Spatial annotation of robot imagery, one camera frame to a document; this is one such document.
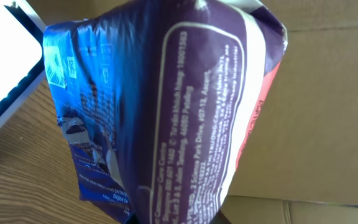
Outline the red purple liner pack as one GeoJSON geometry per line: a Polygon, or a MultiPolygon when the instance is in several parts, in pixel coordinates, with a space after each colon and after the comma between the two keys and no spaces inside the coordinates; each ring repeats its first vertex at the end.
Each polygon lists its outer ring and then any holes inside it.
{"type": "Polygon", "coordinates": [[[47,27],[80,199],[121,223],[210,223],[287,44],[260,1],[129,1],[47,27]]]}

